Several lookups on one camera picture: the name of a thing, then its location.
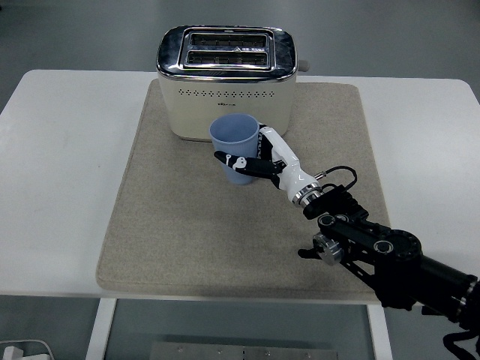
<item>felt mat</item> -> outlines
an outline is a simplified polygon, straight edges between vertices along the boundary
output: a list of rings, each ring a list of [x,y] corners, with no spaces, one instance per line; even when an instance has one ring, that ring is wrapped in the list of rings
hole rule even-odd
[[[337,165],[358,172],[351,194],[388,224],[386,207],[353,85],[298,83],[283,137],[302,169]],[[265,179],[230,184],[210,142],[178,138],[167,124],[157,80],[145,99],[97,265],[107,290],[165,296],[374,300],[343,266],[301,259],[317,222]],[[347,172],[325,182],[352,179]]]

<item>cream toaster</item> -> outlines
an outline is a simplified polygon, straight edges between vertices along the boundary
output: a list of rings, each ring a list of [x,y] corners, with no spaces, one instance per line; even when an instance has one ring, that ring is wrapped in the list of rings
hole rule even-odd
[[[179,26],[160,43],[157,73],[173,133],[209,141],[209,126],[247,113],[285,134],[298,70],[292,37],[279,28]]]

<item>blue cup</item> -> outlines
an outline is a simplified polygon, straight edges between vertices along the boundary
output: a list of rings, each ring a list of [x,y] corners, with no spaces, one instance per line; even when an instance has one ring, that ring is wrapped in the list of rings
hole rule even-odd
[[[259,123],[253,116],[233,113],[214,120],[208,132],[216,151],[256,158],[259,129]],[[235,185],[246,185],[254,180],[253,177],[242,175],[223,163],[221,166],[226,178]]]

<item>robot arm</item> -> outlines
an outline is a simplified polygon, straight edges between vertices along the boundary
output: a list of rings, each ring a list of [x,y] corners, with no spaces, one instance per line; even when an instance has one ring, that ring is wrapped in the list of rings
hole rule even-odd
[[[323,260],[330,266],[341,264],[375,291],[383,307],[409,311],[420,302],[423,314],[443,315],[459,323],[467,332],[446,335],[444,344],[459,359],[474,359],[453,342],[480,334],[480,283],[476,276],[423,255],[413,234],[368,221],[368,212],[348,192],[357,180],[355,170],[336,166],[308,175],[281,136],[264,125],[258,149],[257,158],[247,158],[246,166],[235,171],[270,179],[286,191],[294,205],[303,208],[308,220],[317,218],[319,232],[313,236],[313,248],[299,250],[300,257]],[[236,161],[233,155],[219,151],[214,156],[224,164],[230,158],[229,165]],[[320,185],[321,178],[338,169],[350,170],[354,181],[345,187]],[[368,274],[357,261],[372,265],[374,273]],[[480,340],[477,353],[480,355]]]

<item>toaster vent hole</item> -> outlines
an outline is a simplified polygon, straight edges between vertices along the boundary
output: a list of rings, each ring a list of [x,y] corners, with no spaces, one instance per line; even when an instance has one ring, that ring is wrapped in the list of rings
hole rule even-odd
[[[206,90],[190,90],[180,88],[178,90],[180,95],[192,96],[209,96],[213,98],[273,98],[275,93],[273,91],[206,91]]]

